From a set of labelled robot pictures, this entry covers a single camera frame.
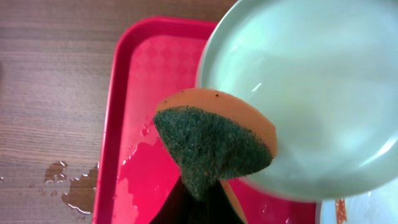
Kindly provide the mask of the orange green sponge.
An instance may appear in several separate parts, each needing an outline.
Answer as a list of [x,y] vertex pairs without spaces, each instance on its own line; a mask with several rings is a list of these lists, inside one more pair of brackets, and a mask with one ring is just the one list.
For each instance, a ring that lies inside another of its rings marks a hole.
[[197,200],[219,180],[265,169],[278,152],[275,126],[255,107],[222,91],[175,93],[157,105],[154,124]]

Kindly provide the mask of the light blue plate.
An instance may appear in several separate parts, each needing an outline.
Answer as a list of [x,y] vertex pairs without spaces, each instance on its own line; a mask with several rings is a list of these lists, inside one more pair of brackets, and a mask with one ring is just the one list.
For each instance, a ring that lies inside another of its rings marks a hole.
[[361,195],[324,200],[317,224],[397,224],[397,180]]
[[257,189],[310,201],[397,177],[397,0],[238,1],[198,84],[274,124],[277,157],[244,178]]

